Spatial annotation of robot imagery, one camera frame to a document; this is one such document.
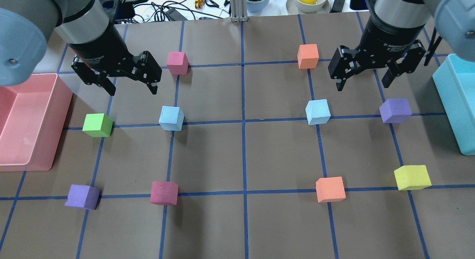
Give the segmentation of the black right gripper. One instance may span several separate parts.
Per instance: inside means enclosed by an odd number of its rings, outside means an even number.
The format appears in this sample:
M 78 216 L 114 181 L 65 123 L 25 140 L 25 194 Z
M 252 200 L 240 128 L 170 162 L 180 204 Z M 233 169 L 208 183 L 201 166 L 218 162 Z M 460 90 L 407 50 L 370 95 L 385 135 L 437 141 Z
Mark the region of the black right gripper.
M 422 27 L 399 28 L 384 22 L 375 10 L 370 17 L 356 49 L 338 46 L 328 66 L 331 79 L 336 80 L 337 91 L 342 91 L 346 81 L 368 68 L 383 68 L 387 72 L 382 85 L 388 88 L 396 77 L 413 73 L 421 62 L 426 49 L 417 39 Z M 402 62 L 397 60 L 405 56 Z

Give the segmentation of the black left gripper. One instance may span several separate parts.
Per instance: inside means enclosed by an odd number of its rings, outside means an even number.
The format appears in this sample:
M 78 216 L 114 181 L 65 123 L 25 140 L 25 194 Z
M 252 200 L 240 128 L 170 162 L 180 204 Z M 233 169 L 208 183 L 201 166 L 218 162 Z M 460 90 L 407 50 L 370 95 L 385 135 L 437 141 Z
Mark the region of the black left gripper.
M 68 44 L 76 53 L 71 68 L 86 85 L 103 88 L 114 96 L 116 87 L 109 75 L 122 75 L 144 83 L 156 95 L 162 69 L 149 51 L 133 56 L 113 24 L 97 39 L 83 44 Z

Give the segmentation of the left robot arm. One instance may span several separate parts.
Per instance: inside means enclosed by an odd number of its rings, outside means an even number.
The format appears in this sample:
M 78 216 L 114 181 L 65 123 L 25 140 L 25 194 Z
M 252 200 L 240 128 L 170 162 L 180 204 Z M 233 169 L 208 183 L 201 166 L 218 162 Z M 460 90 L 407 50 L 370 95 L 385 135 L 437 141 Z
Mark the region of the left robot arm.
M 148 51 L 132 55 L 114 24 L 134 17 L 146 0 L 1 0 L 1 85 L 24 83 L 46 53 L 56 32 L 76 53 L 71 65 L 86 85 L 110 96 L 111 78 L 130 78 L 155 95 L 162 70 Z

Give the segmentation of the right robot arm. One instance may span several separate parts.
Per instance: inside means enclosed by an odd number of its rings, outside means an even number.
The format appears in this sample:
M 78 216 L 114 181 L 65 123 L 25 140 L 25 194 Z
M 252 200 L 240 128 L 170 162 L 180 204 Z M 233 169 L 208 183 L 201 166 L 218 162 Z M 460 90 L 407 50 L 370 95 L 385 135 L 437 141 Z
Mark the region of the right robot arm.
M 474 0 L 365 0 L 370 12 L 355 49 L 339 46 L 328 66 L 338 91 L 347 79 L 367 69 L 387 68 L 382 84 L 388 88 L 396 77 L 415 71 L 426 49 L 417 39 L 430 17 L 434 36 L 428 64 L 441 39 L 460 58 L 474 61 Z

